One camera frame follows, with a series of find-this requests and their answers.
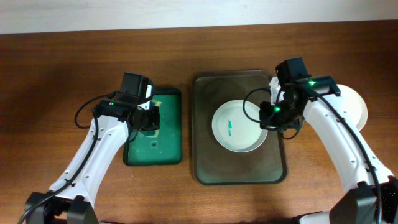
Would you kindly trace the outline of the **green yellow sponge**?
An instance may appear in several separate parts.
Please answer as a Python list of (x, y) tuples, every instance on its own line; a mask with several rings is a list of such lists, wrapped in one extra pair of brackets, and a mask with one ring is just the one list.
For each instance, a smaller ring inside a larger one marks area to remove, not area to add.
[(145, 136), (156, 138), (160, 130), (160, 106), (161, 102), (150, 100), (149, 109), (146, 110), (146, 124), (141, 129)]

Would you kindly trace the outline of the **white plate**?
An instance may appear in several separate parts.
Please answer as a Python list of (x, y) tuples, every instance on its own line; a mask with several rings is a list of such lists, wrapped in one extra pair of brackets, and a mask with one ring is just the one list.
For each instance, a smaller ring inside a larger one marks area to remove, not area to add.
[(356, 107), (356, 113), (357, 113), (356, 119), (358, 120), (358, 122), (356, 123), (356, 127), (360, 131), (365, 127), (366, 122), (368, 120), (368, 107), (363, 98), (361, 97), (361, 95), (359, 95), (358, 93), (356, 95), (358, 102), (358, 105)]
[(356, 119), (356, 107), (358, 105), (357, 92), (346, 85), (337, 84), (337, 86), (340, 89), (341, 97), (343, 98), (343, 112), (350, 115), (353, 124), (356, 126), (356, 123), (358, 122)]

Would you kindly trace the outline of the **grey plate with stain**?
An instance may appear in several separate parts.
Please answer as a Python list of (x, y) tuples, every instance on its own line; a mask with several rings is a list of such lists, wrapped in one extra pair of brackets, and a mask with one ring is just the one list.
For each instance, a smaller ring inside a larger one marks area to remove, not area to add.
[(211, 120), (211, 130), (225, 149), (245, 153), (253, 151), (266, 140), (268, 131), (261, 129), (259, 107), (250, 101), (231, 100), (222, 104)]

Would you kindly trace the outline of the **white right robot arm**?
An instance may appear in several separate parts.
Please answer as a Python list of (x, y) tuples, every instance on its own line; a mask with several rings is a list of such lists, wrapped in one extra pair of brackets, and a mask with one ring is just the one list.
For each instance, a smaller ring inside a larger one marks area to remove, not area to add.
[(313, 77), (302, 58), (275, 68), (277, 83), (266, 90), (259, 126), (283, 133), (307, 122), (326, 148), (343, 186), (344, 196), (328, 212), (295, 217), (296, 223), (397, 223), (397, 179), (377, 158), (344, 107), (331, 76)]

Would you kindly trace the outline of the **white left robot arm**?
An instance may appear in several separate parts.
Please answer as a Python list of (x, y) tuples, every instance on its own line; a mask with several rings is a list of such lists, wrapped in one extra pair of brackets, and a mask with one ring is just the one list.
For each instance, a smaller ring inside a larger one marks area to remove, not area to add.
[(160, 128), (154, 94), (152, 80), (124, 73), (120, 90), (95, 97), (79, 150), (46, 193), (32, 192), (19, 223), (98, 223), (95, 199), (113, 157), (140, 131)]

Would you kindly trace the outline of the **green plastic tray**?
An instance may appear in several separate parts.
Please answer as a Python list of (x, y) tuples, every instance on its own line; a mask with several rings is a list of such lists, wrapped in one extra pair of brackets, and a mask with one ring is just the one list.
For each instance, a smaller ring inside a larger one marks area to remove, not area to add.
[(155, 91), (160, 101), (160, 130), (156, 138), (133, 131), (124, 145), (123, 162), (127, 166), (174, 165), (182, 160), (182, 101), (178, 88)]

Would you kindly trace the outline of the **brown serving tray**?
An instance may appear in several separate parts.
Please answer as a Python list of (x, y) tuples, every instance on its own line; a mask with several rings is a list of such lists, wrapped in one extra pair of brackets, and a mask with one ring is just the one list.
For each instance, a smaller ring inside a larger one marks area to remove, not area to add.
[(192, 81), (191, 129), (193, 175), (203, 185), (278, 184), (287, 176), (284, 141), (270, 131), (250, 152), (224, 148), (211, 130), (216, 110), (231, 100), (243, 100), (251, 90), (269, 85), (263, 70), (197, 73)]

